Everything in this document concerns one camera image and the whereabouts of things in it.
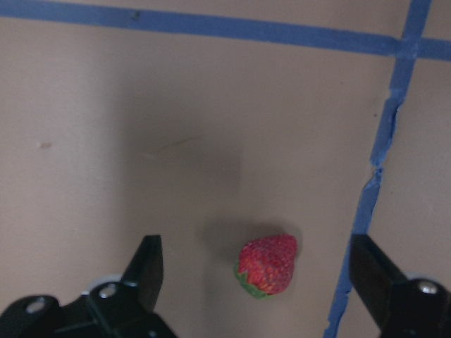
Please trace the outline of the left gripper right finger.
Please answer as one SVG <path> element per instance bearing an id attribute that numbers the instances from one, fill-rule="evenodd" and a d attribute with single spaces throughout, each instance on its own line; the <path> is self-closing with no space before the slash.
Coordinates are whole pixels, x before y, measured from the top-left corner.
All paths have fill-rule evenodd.
<path id="1" fill-rule="evenodd" d="M 449 337 L 450 291 L 408 277 L 367 234 L 350 242 L 350 280 L 381 337 Z"/>

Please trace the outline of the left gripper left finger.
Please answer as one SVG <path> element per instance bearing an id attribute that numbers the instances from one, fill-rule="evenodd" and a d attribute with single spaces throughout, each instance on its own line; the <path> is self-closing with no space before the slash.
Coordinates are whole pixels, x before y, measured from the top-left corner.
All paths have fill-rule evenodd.
<path id="1" fill-rule="evenodd" d="M 1 313 L 2 337 L 174 337 L 155 313 L 163 283 L 158 235 L 143 238 L 119 280 L 107 280 L 62 306 L 51 295 L 26 296 Z"/>

